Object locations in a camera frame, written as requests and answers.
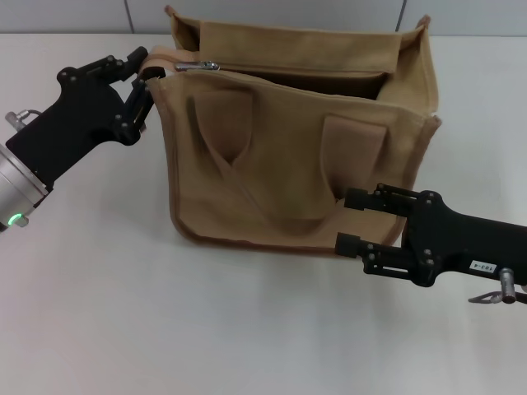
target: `canvas bag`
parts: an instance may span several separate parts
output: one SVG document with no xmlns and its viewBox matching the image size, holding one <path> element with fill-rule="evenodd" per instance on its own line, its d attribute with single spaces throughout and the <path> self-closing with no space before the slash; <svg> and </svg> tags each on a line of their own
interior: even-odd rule
<svg viewBox="0 0 527 395">
<path fill-rule="evenodd" d="M 412 188 L 441 121 L 430 18 L 407 33 L 196 21 L 166 8 L 176 49 L 211 61 L 147 82 L 161 116 L 170 215 L 194 240 L 333 253 L 338 232 L 392 244 L 404 219 L 343 208 L 347 188 Z"/>
</svg>

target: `table surface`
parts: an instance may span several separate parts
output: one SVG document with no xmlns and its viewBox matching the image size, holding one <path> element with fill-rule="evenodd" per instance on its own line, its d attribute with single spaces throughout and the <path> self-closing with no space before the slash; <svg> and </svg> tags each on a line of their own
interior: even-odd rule
<svg viewBox="0 0 527 395">
<path fill-rule="evenodd" d="M 66 66 L 168 35 L 0 35 L 0 114 L 46 109 Z M 444 123 L 416 190 L 527 225 L 527 38 L 433 37 Z M 118 91 L 127 95 L 129 84 Z M 474 305 L 494 281 L 429 289 L 353 260 L 203 247 L 169 218 L 155 110 L 132 147 L 71 168 L 0 237 L 0 393 L 489 394 L 525 389 L 524 305 Z M 0 142 L 13 134 L 0 123 Z"/>
</svg>

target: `label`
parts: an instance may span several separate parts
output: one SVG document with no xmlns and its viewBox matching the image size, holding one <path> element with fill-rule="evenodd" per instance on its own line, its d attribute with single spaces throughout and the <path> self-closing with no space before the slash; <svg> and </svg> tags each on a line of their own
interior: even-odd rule
<svg viewBox="0 0 527 395">
<path fill-rule="evenodd" d="M 496 265 L 491 263 L 472 262 L 470 268 L 473 270 L 479 270 L 480 272 L 494 273 Z"/>
</svg>

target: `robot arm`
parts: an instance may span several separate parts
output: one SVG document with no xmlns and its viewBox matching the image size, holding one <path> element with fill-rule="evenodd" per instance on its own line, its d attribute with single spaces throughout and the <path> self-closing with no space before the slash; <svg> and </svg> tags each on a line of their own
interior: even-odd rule
<svg viewBox="0 0 527 395">
<path fill-rule="evenodd" d="M 527 303 L 527 296 L 516 294 L 514 288 L 514 284 L 527 285 L 526 227 L 459 214 L 436 192 L 416 193 L 383 184 L 372 194 L 349 189 L 344 206 L 407 218 L 400 248 L 338 235 L 336 253 L 362 257 L 364 273 L 432 286 L 442 272 L 461 272 L 501 282 L 501 292 L 473 298 L 473 303 Z"/>
<path fill-rule="evenodd" d="M 62 93 L 43 113 L 24 110 L 6 120 L 17 133 L 0 145 L 0 232 L 25 226 L 27 216 L 53 190 L 54 182 L 102 142 L 137 142 L 152 96 L 143 78 L 164 77 L 152 67 L 133 82 L 123 102 L 110 85 L 137 73 L 148 55 L 143 47 L 126 61 L 108 56 L 84 67 L 66 67 L 57 75 Z M 25 124 L 24 120 L 36 115 Z"/>
</svg>

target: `metal zipper pull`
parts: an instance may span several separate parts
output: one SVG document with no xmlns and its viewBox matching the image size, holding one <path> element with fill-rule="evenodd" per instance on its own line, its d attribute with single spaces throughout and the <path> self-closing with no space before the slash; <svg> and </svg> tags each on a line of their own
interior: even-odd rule
<svg viewBox="0 0 527 395">
<path fill-rule="evenodd" d="M 220 65 L 214 62 L 177 62 L 174 64 L 177 72 L 186 72 L 187 70 L 213 70 L 218 71 Z"/>
</svg>

